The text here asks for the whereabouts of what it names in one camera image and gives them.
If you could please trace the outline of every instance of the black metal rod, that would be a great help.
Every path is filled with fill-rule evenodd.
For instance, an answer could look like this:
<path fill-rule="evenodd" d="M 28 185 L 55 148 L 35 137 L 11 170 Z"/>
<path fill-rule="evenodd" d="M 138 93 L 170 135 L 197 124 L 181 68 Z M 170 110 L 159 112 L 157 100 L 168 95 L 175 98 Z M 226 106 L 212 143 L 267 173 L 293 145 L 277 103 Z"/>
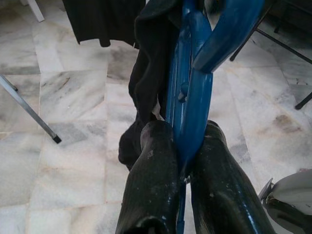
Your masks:
<path fill-rule="evenodd" d="M 303 99 L 299 104 L 295 106 L 296 110 L 300 110 L 305 104 L 308 103 L 312 99 L 312 92 L 305 98 Z"/>
<path fill-rule="evenodd" d="M 266 15 L 268 14 L 268 12 L 272 9 L 272 7 L 275 5 L 275 3 L 278 0 L 274 0 L 272 2 L 272 4 L 266 9 L 266 11 L 264 12 L 264 14 L 261 16 L 261 18 L 257 21 L 257 23 L 254 25 L 253 29 L 250 31 L 250 33 L 248 34 L 248 36 L 246 37 L 245 41 L 241 44 L 241 46 L 239 46 L 239 48 L 232 54 L 232 56 L 230 57 L 230 61 L 234 61 L 234 59 L 236 58 L 236 56 L 238 55 L 238 53 L 242 50 L 242 48 L 245 46 L 245 44 L 247 43 L 247 41 L 249 40 L 249 38 L 252 36 L 252 34 L 254 33 L 254 31 L 257 29 L 257 27 L 262 23 L 263 19 L 266 17 Z"/>
<path fill-rule="evenodd" d="M 260 29 L 256 29 L 256 32 L 262 34 L 263 36 L 267 37 L 268 39 L 274 41 L 276 44 L 279 44 L 280 46 L 282 46 L 283 48 L 285 48 L 286 50 L 288 50 L 289 52 L 292 52 L 294 55 L 297 55 L 299 58 L 305 60 L 306 62 L 312 64 L 312 60 L 309 59 L 308 57 L 304 56 L 303 54 L 295 51 L 294 49 L 292 49 L 291 47 L 289 47 L 288 45 L 280 42 L 279 40 L 275 39 L 274 37 L 270 36 L 269 34 L 263 32 L 262 30 Z"/>

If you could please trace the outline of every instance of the chair leg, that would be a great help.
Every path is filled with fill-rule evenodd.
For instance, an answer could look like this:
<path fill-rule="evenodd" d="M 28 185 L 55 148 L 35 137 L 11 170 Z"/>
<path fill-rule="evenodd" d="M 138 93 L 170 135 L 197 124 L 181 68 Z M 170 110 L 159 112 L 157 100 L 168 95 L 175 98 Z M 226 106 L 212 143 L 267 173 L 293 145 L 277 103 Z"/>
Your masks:
<path fill-rule="evenodd" d="M 266 15 L 268 14 L 268 12 L 272 9 L 272 7 L 275 5 L 275 3 L 277 2 L 277 0 L 274 0 L 272 2 L 272 4 L 266 9 L 266 11 L 264 12 L 264 14 L 261 16 L 261 18 L 257 21 L 257 23 L 254 25 L 253 29 L 251 30 L 251 32 L 248 34 L 246 40 L 241 44 L 241 46 L 232 54 L 232 56 L 230 57 L 230 61 L 234 61 L 234 59 L 236 58 L 236 56 L 238 55 L 238 53 L 242 50 L 242 48 L 245 46 L 245 44 L 247 43 L 247 41 L 249 40 L 249 38 L 252 36 L 252 34 L 254 33 L 254 31 L 257 29 L 257 27 L 262 23 L 262 21 L 264 20 L 264 18 L 266 17 Z"/>
<path fill-rule="evenodd" d="M 37 115 L 37 113 L 16 92 L 17 88 L 11 84 L 3 75 L 0 75 L 0 85 L 21 105 L 21 107 L 46 131 L 46 133 L 58 144 L 61 139 L 52 129 Z"/>
<path fill-rule="evenodd" d="M 42 13 L 41 13 L 41 11 L 40 11 L 40 9 L 39 9 L 38 4 L 36 3 L 36 1 L 35 1 L 35 0 L 27 0 L 27 2 L 28 2 L 28 4 L 29 4 L 31 10 L 32 10 L 33 13 L 35 14 L 37 20 L 38 20 L 39 22 L 44 21 L 44 17 L 43 17 L 43 15 L 42 15 Z"/>
<path fill-rule="evenodd" d="M 300 110 L 305 104 L 308 103 L 308 101 L 310 101 L 312 99 L 312 92 L 305 98 L 303 99 L 300 103 L 298 103 L 296 106 L 295 106 L 295 109 L 296 110 Z"/>

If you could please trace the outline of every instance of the leg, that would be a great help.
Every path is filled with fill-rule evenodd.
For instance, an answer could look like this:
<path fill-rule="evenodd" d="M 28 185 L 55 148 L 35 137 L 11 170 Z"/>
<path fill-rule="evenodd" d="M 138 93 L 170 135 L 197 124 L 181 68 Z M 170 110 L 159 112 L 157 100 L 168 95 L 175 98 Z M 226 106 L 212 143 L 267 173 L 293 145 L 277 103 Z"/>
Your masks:
<path fill-rule="evenodd" d="M 44 17 L 43 17 L 43 15 L 42 15 L 42 13 L 41 13 L 41 11 L 40 11 L 40 9 L 39 9 L 38 4 L 36 3 L 36 1 L 35 1 L 35 0 L 27 0 L 27 1 L 28 1 L 28 4 L 29 4 L 31 10 L 32 10 L 33 13 L 35 14 L 37 20 L 38 20 L 39 22 L 44 21 Z"/>
<path fill-rule="evenodd" d="M 191 168 L 198 234 L 275 234 L 247 175 L 233 158 L 219 126 L 208 121 Z"/>
<path fill-rule="evenodd" d="M 0 75 L 0 85 L 17 101 L 22 108 L 46 131 L 47 134 L 58 144 L 61 139 L 56 135 L 52 129 L 37 115 L 37 113 L 22 99 L 15 91 L 15 86 L 12 85 L 3 75 Z"/>
<path fill-rule="evenodd" d="M 300 110 L 305 104 L 312 99 L 312 93 L 310 93 L 305 99 L 295 106 L 296 110 Z"/>
<path fill-rule="evenodd" d="M 268 12 L 272 9 L 272 7 L 274 6 L 274 4 L 277 2 L 277 0 L 273 0 L 272 4 L 265 10 L 265 12 L 263 13 L 263 15 L 261 16 L 261 18 L 257 21 L 257 23 L 254 25 L 253 29 L 251 30 L 251 32 L 248 34 L 246 40 L 242 43 L 242 45 L 232 54 L 232 56 L 230 57 L 230 61 L 234 61 L 234 59 L 236 58 L 236 56 L 238 55 L 238 53 L 242 50 L 242 48 L 244 47 L 244 45 L 247 43 L 247 41 L 249 40 L 249 38 L 252 36 L 252 34 L 254 33 L 254 31 L 257 29 L 257 27 L 261 24 L 261 22 L 263 21 L 263 19 L 266 17 L 266 15 L 268 14 Z"/>
<path fill-rule="evenodd" d="M 116 234 L 176 234 L 179 176 L 171 126 L 149 122 L 142 153 L 129 172 Z"/>

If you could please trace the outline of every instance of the black cloth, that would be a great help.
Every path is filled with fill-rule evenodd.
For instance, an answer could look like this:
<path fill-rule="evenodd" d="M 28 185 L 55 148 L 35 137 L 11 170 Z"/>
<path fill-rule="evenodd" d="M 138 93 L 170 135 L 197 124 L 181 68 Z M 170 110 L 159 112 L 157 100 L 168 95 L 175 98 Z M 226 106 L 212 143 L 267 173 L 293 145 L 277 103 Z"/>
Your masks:
<path fill-rule="evenodd" d="M 150 0 L 144 8 L 145 0 L 63 2 L 78 42 L 94 38 L 99 38 L 102 46 L 109 46 L 109 39 L 137 42 L 139 54 L 129 82 L 137 117 L 120 139 L 118 157 L 131 169 L 141 153 L 141 131 L 156 119 L 152 110 L 157 99 L 165 117 L 171 47 L 179 33 L 183 1 Z M 197 3 L 203 9 L 204 0 Z"/>
<path fill-rule="evenodd" d="M 134 22 L 145 0 L 63 0 L 63 3 L 78 43 L 99 39 L 100 45 L 107 47 L 110 39 L 130 45 L 136 42 Z"/>

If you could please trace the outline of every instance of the black fabric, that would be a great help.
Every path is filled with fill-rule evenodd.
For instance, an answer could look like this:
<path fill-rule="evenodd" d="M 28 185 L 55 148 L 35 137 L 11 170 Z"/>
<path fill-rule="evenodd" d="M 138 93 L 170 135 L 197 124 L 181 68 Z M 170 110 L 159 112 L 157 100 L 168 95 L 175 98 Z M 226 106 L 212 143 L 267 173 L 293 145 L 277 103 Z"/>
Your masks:
<path fill-rule="evenodd" d="M 141 135 L 142 153 L 130 171 L 116 234 L 175 234 L 179 176 L 171 126 L 148 123 Z"/>
<path fill-rule="evenodd" d="M 131 169 L 141 152 L 140 133 L 155 119 L 152 110 L 157 99 L 165 117 L 171 46 L 179 33 L 183 1 L 150 0 L 145 7 L 145 0 L 63 2 L 78 42 L 99 38 L 105 47 L 110 39 L 117 39 L 131 45 L 136 42 L 140 48 L 129 82 L 137 117 L 119 142 L 119 160 Z M 199 9 L 206 2 L 197 0 Z"/>
<path fill-rule="evenodd" d="M 251 182 L 212 121 L 191 166 L 191 190 L 197 234 L 275 234 Z"/>
<path fill-rule="evenodd" d="M 136 42 L 134 22 L 145 0 L 63 0 L 63 3 L 78 43 L 99 39 L 101 46 L 107 47 L 110 39 L 130 45 Z"/>

